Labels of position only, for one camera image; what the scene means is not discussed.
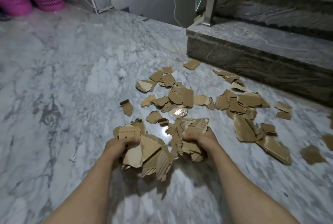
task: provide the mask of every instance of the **left hand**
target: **left hand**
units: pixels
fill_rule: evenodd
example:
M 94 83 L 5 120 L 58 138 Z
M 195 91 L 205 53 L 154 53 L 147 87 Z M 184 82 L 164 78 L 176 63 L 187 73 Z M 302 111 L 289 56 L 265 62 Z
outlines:
M 125 148 L 129 144 L 136 144 L 140 142 L 139 139 L 135 138 L 124 138 L 124 139 L 117 139 L 113 138 L 106 142 L 105 148 L 103 151 L 103 155 L 107 155 L 111 158 L 112 162 L 116 161 L 123 152 L 125 151 Z

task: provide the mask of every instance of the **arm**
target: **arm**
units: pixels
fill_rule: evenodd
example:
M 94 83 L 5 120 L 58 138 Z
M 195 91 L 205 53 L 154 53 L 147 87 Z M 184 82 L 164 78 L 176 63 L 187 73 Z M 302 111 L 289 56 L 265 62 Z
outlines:
M 210 128 L 202 135 L 184 135 L 183 139 L 197 141 L 213 159 L 233 223 L 299 224 L 283 206 L 242 174 Z
M 44 224 L 104 224 L 108 214 L 112 165 L 133 139 L 112 139 L 82 183 Z

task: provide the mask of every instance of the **forearm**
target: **forearm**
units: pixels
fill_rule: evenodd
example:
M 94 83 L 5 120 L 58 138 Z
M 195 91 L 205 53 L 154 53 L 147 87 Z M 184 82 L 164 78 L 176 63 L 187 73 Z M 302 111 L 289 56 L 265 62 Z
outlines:
M 235 224 L 298 223 L 284 207 L 248 180 L 222 148 L 212 157 Z
M 102 155 L 82 183 L 45 224 L 104 224 L 108 213 L 112 159 Z

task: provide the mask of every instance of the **hand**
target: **hand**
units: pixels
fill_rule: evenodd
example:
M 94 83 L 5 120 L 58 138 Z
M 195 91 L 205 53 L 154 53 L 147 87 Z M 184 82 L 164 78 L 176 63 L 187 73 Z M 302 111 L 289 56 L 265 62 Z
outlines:
M 187 141 L 197 141 L 198 144 L 210 155 L 213 155 L 216 151 L 222 149 L 210 127 L 208 127 L 207 131 L 203 134 L 184 133 L 182 138 Z
M 103 151 L 103 155 L 109 156 L 112 161 L 117 160 L 123 152 L 125 151 L 125 148 L 129 144 L 136 144 L 140 142 L 139 139 L 135 138 L 125 138 L 125 139 L 117 139 L 113 138 L 106 142 L 105 148 Z

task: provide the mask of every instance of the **marble floor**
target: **marble floor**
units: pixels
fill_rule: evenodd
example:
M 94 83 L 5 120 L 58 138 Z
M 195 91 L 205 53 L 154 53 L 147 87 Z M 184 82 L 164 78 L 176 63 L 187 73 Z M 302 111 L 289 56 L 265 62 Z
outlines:
M 230 84 L 202 63 L 190 71 L 185 30 L 120 11 L 100 15 L 67 7 L 59 13 L 35 10 L 0 23 L 0 223 L 41 223 L 82 181 L 101 155 L 112 130 L 155 108 L 135 89 L 163 66 L 195 94 L 216 97 Z M 284 166 L 256 144 L 240 143 L 224 112 L 195 106 L 188 117 L 210 118 L 210 127 L 241 171 L 285 206 L 302 224 L 333 223 L 333 152 L 329 108 L 242 78 L 270 104 L 293 106 L 291 121 L 275 108 L 258 109 L 256 123 L 276 126 L 291 151 Z M 157 86 L 153 92 L 164 96 Z M 130 99 L 133 114 L 119 102 Z M 148 131 L 170 140 L 165 128 Z M 299 151 L 319 147 L 327 163 L 307 165 Z M 209 161 L 177 160 L 164 183 L 115 170 L 108 223 L 230 223 L 223 191 Z

